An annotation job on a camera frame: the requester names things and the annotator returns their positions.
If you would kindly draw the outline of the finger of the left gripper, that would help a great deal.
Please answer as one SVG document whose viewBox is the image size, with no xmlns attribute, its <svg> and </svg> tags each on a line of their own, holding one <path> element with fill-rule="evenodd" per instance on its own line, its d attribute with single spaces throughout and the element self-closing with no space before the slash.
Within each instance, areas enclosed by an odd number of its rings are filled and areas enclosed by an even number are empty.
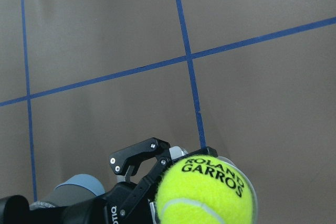
<svg viewBox="0 0 336 224">
<path fill-rule="evenodd" d="M 179 147 L 179 146 L 173 146 L 172 147 L 172 162 L 177 163 L 178 161 L 188 158 L 195 155 L 208 155 L 212 157 L 218 157 L 218 153 L 215 149 L 207 146 L 205 148 L 198 149 L 193 152 L 188 152 L 186 149 Z"/>
</svg>

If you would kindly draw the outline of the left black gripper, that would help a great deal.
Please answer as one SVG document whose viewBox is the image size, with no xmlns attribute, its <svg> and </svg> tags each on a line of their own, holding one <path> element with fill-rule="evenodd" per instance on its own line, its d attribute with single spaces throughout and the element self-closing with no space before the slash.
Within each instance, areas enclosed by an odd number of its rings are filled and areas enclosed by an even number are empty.
<svg viewBox="0 0 336 224">
<path fill-rule="evenodd" d="M 153 158 L 148 173 L 132 182 L 141 164 Z M 22 195 L 7 196 L 1 199 L 1 223 L 158 223 L 155 193 L 170 164 L 170 144 L 149 138 L 110 154 L 109 165 L 118 177 L 111 191 L 64 183 L 33 204 Z"/>
</svg>

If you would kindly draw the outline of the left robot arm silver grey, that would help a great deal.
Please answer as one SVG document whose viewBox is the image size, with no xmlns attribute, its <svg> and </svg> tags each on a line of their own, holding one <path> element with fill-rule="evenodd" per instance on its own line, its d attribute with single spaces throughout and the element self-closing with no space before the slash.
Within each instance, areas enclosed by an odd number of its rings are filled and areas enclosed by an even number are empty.
<svg viewBox="0 0 336 224">
<path fill-rule="evenodd" d="M 163 173 L 198 154 L 217 156 L 217 151 L 204 147 L 188 153 L 149 138 L 110 154 L 118 180 L 110 191 L 91 175 L 75 175 L 32 204 L 21 195 L 2 198 L 1 223 L 159 223 L 154 198 Z"/>
</svg>

